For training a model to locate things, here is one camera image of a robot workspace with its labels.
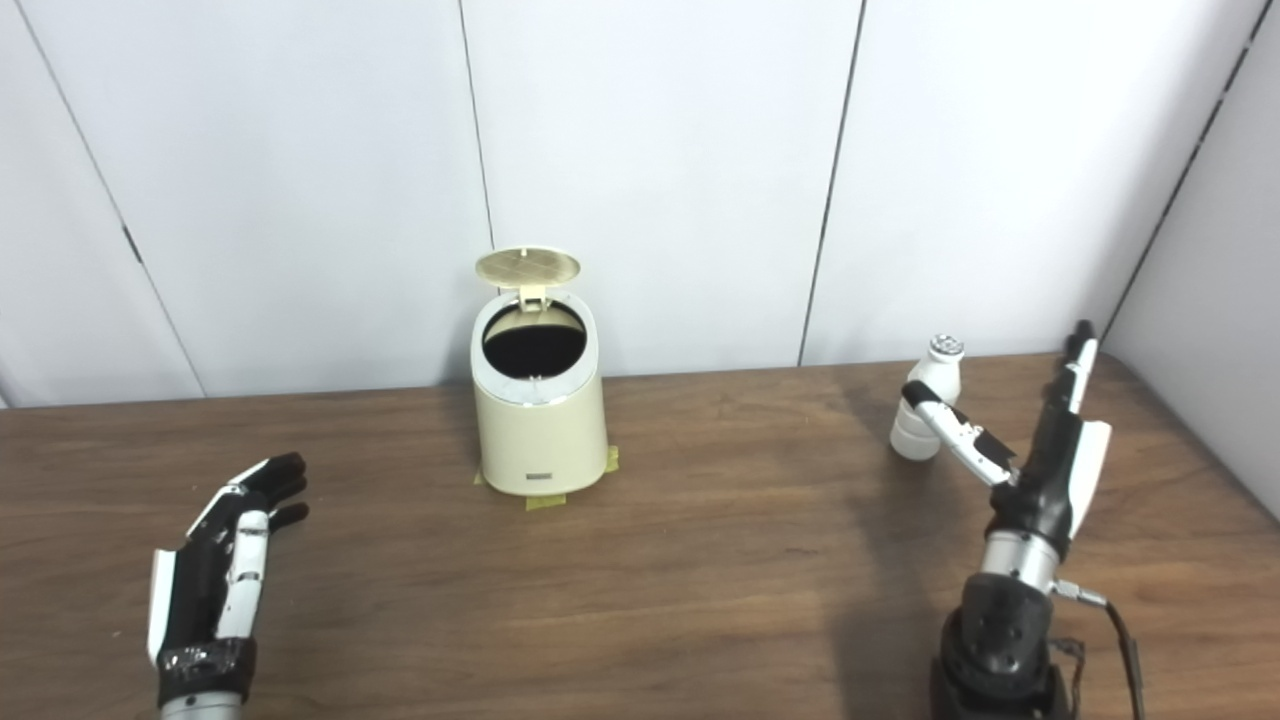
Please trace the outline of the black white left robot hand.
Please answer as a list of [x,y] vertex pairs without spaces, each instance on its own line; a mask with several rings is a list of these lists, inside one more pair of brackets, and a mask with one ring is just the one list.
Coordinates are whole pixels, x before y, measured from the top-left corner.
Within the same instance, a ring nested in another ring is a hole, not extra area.
[[307,464],[289,452],[218,487],[175,550],[154,552],[146,650],[160,719],[242,719],[257,669],[253,629],[276,532],[308,516]]

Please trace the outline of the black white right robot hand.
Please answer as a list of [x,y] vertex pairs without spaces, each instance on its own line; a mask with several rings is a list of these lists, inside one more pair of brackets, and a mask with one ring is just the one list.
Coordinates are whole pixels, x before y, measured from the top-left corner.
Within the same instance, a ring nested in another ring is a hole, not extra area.
[[989,488],[988,532],[1046,541],[1065,560],[1092,501],[1110,442],[1106,421],[1087,421],[1080,407],[1100,348],[1094,325],[1076,323],[1042,392],[1042,409],[1021,468],[989,430],[943,401],[924,380],[910,379],[902,400],[960,462]]

